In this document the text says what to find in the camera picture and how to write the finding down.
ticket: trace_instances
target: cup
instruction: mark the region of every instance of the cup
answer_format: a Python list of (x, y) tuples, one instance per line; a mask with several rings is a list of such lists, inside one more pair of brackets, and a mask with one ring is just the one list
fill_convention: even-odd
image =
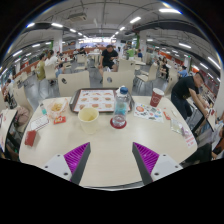
[(154, 88), (152, 92), (150, 106), (157, 107), (163, 96), (164, 96), (164, 92), (162, 90)]
[(99, 111), (95, 108), (83, 108), (79, 111), (78, 118), (86, 134), (94, 134), (98, 129)]

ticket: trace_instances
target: lid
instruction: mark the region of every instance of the lid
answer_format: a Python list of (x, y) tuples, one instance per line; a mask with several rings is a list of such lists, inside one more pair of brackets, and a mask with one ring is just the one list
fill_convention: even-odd
[(123, 94), (123, 95), (126, 95), (128, 93), (128, 88), (126, 87), (121, 87), (120, 88), (120, 93)]

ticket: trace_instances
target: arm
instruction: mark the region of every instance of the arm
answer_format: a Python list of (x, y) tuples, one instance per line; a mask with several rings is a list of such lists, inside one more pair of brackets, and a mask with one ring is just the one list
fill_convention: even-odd
[(195, 104), (200, 109), (200, 111), (203, 113), (204, 117), (208, 118), (208, 111), (204, 109), (202, 103), (200, 102), (200, 100), (197, 97), (196, 92), (193, 89), (191, 89), (191, 88), (189, 88), (189, 92), (190, 92), (191, 97), (194, 100)]

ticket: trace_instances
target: backpack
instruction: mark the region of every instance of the backpack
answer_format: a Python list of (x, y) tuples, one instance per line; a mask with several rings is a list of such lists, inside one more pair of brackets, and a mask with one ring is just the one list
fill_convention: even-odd
[(18, 127), (24, 125), (28, 121), (30, 112), (25, 107), (17, 107), (16, 110), (17, 115), (15, 118), (14, 125), (15, 127)]

